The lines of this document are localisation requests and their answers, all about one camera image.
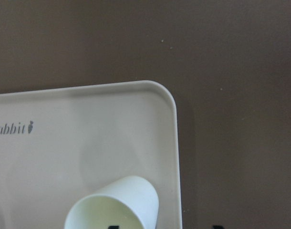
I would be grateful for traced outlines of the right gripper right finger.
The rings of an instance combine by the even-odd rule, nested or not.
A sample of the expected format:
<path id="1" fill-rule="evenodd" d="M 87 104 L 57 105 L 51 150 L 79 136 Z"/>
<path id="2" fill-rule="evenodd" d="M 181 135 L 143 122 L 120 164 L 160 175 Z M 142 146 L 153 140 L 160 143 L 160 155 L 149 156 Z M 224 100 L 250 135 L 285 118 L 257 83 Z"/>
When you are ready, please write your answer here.
<path id="1" fill-rule="evenodd" d="M 213 225 L 212 229 L 225 229 L 222 225 Z"/>

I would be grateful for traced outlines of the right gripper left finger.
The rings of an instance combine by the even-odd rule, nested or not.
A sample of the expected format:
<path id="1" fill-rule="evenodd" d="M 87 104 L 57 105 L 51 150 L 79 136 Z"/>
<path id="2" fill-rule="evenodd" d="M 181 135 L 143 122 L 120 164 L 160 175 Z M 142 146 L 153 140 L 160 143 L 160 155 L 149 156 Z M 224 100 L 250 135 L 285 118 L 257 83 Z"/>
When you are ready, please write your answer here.
<path id="1" fill-rule="evenodd" d="M 119 229 L 119 225 L 108 226 L 108 229 Z"/>

